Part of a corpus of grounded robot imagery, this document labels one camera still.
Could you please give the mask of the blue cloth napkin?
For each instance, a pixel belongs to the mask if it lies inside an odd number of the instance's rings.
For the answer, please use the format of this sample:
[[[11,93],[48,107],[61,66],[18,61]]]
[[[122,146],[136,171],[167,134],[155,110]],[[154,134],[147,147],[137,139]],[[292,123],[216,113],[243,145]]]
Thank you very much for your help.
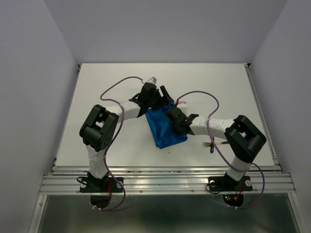
[[[188,139],[186,134],[174,133],[173,124],[165,116],[174,106],[172,103],[156,111],[149,109],[145,114],[155,145],[160,149],[183,143]]]

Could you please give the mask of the gold spoon green handle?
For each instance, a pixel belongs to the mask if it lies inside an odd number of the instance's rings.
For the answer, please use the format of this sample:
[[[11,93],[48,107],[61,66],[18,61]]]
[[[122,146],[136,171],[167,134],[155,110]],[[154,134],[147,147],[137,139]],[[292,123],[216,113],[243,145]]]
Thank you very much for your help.
[[[214,153],[214,145],[212,142],[210,143],[210,153]]]

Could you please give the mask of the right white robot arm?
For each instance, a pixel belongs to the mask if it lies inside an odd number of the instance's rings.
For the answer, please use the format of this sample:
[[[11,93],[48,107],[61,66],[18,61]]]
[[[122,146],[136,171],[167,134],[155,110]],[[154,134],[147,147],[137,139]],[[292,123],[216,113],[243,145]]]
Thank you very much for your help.
[[[246,116],[226,120],[209,119],[198,114],[186,116],[176,106],[165,115],[173,124],[174,133],[207,135],[214,146],[215,137],[229,143],[235,157],[231,163],[226,162],[229,169],[224,176],[209,179],[214,181],[210,186],[213,192],[230,191],[245,184],[242,181],[245,173],[266,143],[264,134]]]

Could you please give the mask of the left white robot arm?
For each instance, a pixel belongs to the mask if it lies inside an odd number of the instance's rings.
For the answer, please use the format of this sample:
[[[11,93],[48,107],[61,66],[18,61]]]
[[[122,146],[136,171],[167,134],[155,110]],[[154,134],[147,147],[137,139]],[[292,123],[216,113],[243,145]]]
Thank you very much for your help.
[[[164,86],[157,88],[153,83],[145,83],[139,93],[123,104],[117,102],[112,107],[94,105],[79,132],[89,161],[87,179],[81,183],[96,191],[104,191],[109,176],[104,155],[117,135],[117,124],[122,126],[125,120],[141,117],[149,109],[158,110],[172,103],[174,100]]]

